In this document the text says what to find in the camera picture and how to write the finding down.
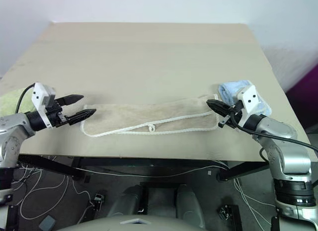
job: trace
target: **beige towel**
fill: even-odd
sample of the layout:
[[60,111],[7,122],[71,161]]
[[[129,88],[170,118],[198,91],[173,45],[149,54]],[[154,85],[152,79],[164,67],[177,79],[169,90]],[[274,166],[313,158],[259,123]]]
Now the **beige towel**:
[[109,134],[162,135],[217,128],[218,116],[206,104],[217,95],[183,99],[164,104],[96,104],[89,119],[82,121],[81,130],[90,137]]

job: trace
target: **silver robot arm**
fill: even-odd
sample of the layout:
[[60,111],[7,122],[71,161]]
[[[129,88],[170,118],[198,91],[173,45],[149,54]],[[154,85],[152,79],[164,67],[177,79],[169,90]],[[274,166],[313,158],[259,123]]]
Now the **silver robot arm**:
[[254,86],[241,90],[237,103],[229,106],[218,100],[208,100],[208,106],[224,119],[219,123],[252,134],[267,153],[274,181],[277,216],[272,219],[272,230],[317,230],[318,208],[311,178],[311,160],[305,147],[264,135],[297,139],[296,130],[264,115],[253,114],[258,98]]
[[8,206],[7,203],[13,198],[13,171],[23,141],[34,136],[36,131],[64,124],[73,125],[90,117],[96,109],[82,110],[73,116],[62,114],[62,106],[81,98],[82,95],[73,94],[55,99],[51,87],[35,83],[32,102],[36,111],[0,117],[0,231],[17,230],[17,207]]

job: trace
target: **white wall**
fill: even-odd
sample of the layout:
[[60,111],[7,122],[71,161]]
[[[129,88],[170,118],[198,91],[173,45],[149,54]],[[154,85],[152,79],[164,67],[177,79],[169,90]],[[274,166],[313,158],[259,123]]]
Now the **white wall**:
[[245,23],[284,90],[318,62],[318,0],[0,0],[0,75],[55,22]]

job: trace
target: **blue cloth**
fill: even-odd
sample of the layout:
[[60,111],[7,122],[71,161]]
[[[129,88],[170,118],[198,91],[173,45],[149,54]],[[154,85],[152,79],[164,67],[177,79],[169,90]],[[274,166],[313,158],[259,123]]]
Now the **blue cloth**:
[[[232,81],[223,83],[219,86],[219,93],[224,103],[228,105],[233,105],[236,103],[236,96],[237,93],[244,88],[245,86],[253,85],[249,80],[239,80],[239,81]],[[266,101],[259,96],[257,93],[258,99],[260,103],[258,104],[257,108],[255,109],[255,113],[260,115],[264,114],[269,116],[272,114],[271,107],[266,103]]]

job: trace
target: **table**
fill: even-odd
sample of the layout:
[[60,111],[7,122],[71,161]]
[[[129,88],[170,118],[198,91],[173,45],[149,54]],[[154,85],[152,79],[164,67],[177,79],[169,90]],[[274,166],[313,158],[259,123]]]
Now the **table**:
[[[243,24],[56,23],[0,81],[0,94],[40,81],[57,97],[83,94],[84,104],[172,102],[217,91],[219,83],[249,79],[272,117],[308,138],[271,66]],[[22,154],[261,161],[260,145],[230,127],[171,135],[90,138],[79,125],[44,130]],[[310,157],[317,161],[313,151]]]

